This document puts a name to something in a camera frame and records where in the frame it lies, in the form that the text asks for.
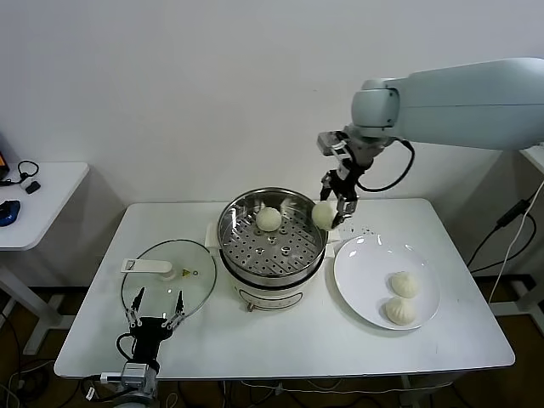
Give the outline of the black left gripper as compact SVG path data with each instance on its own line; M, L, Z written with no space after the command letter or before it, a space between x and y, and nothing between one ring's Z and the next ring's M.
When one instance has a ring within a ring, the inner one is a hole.
M181 322L185 319L184 294L178 292L174 313L168 318L142 317L139 308L143 300L145 288L142 286L133 299L131 306L125 308L125 315L131 336L135 339L132 362L140 364L156 364L159 348L163 341L169 339Z

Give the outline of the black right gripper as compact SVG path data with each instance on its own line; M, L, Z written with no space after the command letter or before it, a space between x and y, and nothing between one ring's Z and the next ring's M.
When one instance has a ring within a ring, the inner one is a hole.
M333 230L353 216L359 199L356 184L365 172L364 167L348 163L329 170L321 179L320 200L327 201L331 193L337 198L337 212L331 223Z

